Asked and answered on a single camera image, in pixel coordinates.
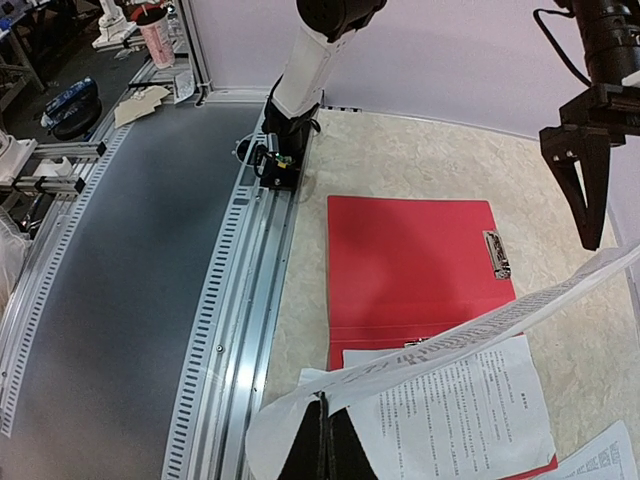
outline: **gray table surface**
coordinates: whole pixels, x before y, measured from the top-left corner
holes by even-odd
[[[4,480],[159,478],[203,277],[255,105],[163,106],[102,178],[42,315]]]

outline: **bucket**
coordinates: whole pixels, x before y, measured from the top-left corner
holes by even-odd
[[[173,66],[176,56],[169,38],[167,10],[158,6],[141,7],[134,12],[132,18],[142,33],[155,66],[158,69]]]

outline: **beige marble surface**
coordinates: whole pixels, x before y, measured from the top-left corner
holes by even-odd
[[[265,403],[303,367],[325,368],[326,198],[486,199],[518,295],[569,277],[591,254],[535,142],[468,127],[323,111],[301,192]],[[614,245],[607,228],[604,245]],[[527,333],[560,458],[618,419],[640,458],[640,349],[624,275]]]

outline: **white wall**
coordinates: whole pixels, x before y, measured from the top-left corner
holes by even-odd
[[[299,25],[295,1],[192,2],[214,85],[270,87]],[[538,7],[555,4],[389,0],[337,67],[327,102],[537,137],[542,127],[557,125],[558,108],[583,90],[535,25]],[[547,20],[584,71],[575,21]],[[640,238],[636,151],[616,152],[612,174],[610,201],[623,240]]]

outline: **plastic bag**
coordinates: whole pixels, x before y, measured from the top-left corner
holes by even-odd
[[[29,235],[20,233],[9,214],[0,208],[0,319],[20,277],[30,245]]]

